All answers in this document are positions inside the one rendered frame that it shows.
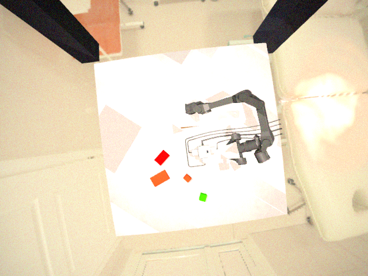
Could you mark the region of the green cube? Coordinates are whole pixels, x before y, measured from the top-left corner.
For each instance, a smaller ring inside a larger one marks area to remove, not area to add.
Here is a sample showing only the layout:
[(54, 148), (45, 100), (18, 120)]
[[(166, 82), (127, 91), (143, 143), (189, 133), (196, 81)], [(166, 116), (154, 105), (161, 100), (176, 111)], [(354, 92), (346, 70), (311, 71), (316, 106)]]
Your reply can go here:
[(205, 202), (205, 200), (206, 200), (206, 196), (207, 196), (206, 194), (201, 193), (201, 194), (200, 194), (200, 198), (199, 198), (199, 199), (200, 199), (200, 201)]

